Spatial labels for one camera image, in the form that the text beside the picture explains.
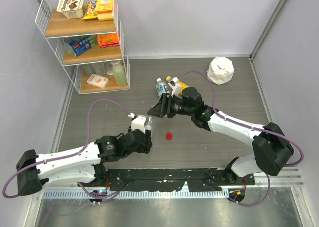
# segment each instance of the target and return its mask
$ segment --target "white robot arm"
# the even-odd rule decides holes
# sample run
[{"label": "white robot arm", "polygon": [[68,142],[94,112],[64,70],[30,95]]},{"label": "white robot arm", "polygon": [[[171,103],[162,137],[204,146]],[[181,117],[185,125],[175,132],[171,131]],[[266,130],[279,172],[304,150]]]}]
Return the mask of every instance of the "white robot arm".
[{"label": "white robot arm", "polygon": [[[217,109],[213,110],[212,107],[204,104],[201,95],[194,87],[184,89],[182,98],[178,98],[177,95],[163,94],[158,104],[148,111],[148,115],[160,118],[163,116],[172,118],[176,114],[188,115],[197,127],[223,133],[242,141],[253,149],[253,154],[236,157],[227,165],[225,177],[230,182],[261,171],[276,176],[294,153],[288,141],[254,129],[265,129],[283,135],[279,126],[274,123],[266,126],[252,124],[227,116]],[[236,121],[245,127],[229,120]]]},{"label": "white robot arm", "polygon": [[[71,185],[78,182],[99,185],[105,181],[103,163],[117,161],[127,157],[132,152],[145,153],[150,151],[152,118],[142,115],[129,115],[132,119],[126,134],[118,136],[103,136],[91,142],[81,153],[83,147],[52,154],[39,154],[35,150],[26,151],[17,164],[17,171],[32,163],[39,163],[20,173],[18,178],[18,195],[25,196],[40,191],[43,187]],[[78,155],[63,158],[78,152]],[[47,162],[52,158],[59,160]]]}]

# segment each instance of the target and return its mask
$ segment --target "orange package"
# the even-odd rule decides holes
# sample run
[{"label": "orange package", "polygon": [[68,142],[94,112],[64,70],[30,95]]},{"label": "orange package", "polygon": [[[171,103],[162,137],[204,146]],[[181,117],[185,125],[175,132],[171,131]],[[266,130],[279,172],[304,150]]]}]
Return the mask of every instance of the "orange package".
[{"label": "orange package", "polygon": [[97,0],[95,11],[98,14],[112,12],[113,0]]},{"label": "orange package", "polygon": [[116,33],[114,34],[101,34],[98,35],[98,44],[100,48],[106,48],[110,46],[119,46],[119,39]]}]

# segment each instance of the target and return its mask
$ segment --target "snack box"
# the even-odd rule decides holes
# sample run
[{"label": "snack box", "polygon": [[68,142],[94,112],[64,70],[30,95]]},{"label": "snack box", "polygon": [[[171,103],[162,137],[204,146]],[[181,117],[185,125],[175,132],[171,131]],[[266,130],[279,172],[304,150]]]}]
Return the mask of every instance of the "snack box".
[{"label": "snack box", "polygon": [[97,74],[92,74],[89,79],[86,81],[91,86],[104,89],[106,85],[109,83],[109,79],[104,76],[99,76]]},{"label": "snack box", "polygon": [[82,55],[94,45],[93,36],[68,37],[64,40],[66,51],[76,57]]},{"label": "snack box", "polygon": [[119,46],[119,39],[116,33],[114,34],[100,34],[98,35],[97,42],[100,48],[110,46]]},{"label": "snack box", "polygon": [[112,12],[113,0],[96,0],[95,11],[98,14]]},{"label": "snack box", "polygon": [[83,17],[84,0],[60,0],[57,12],[61,12],[67,19],[77,19]]}]

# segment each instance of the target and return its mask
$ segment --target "red bottle cap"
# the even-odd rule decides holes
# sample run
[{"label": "red bottle cap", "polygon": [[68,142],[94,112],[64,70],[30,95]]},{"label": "red bottle cap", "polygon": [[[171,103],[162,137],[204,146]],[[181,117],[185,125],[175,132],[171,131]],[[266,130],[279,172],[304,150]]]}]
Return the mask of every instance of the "red bottle cap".
[{"label": "red bottle cap", "polygon": [[173,139],[173,134],[172,133],[167,133],[166,139],[168,139],[168,140]]}]

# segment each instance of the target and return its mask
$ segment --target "small white box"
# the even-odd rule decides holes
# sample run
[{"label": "small white box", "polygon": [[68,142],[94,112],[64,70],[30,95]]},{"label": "small white box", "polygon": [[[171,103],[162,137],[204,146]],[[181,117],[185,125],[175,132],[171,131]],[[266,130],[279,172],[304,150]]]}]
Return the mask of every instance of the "small white box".
[{"label": "small white box", "polygon": [[109,80],[107,77],[92,74],[86,81],[86,83],[88,83],[91,86],[104,89],[106,85],[109,83]]}]

